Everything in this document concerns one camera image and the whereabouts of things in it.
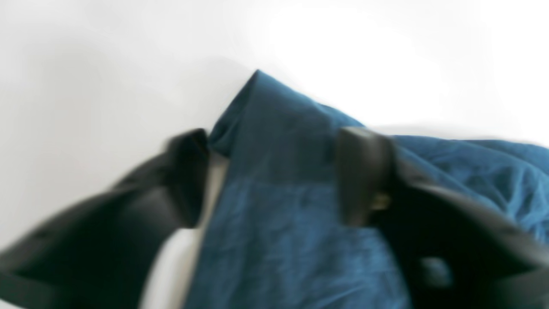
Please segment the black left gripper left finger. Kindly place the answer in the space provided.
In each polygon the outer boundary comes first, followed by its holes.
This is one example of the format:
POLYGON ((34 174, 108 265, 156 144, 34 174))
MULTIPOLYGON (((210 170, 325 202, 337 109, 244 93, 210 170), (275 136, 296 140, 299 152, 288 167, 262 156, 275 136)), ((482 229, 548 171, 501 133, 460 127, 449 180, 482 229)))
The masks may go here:
POLYGON ((1 252, 1 300, 24 309, 136 309, 163 243, 202 213, 204 129, 112 188, 41 223, 1 252))

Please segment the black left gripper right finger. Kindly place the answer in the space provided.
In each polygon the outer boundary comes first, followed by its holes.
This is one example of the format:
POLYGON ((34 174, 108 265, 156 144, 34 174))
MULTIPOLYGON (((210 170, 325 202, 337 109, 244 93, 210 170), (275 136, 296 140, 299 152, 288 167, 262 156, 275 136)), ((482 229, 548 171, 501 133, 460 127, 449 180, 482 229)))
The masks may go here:
POLYGON ((546 309, 548 249, 503 215, 442 188, 364 127, 337 134, 341 219, 375 227, 416 309, 546 309))

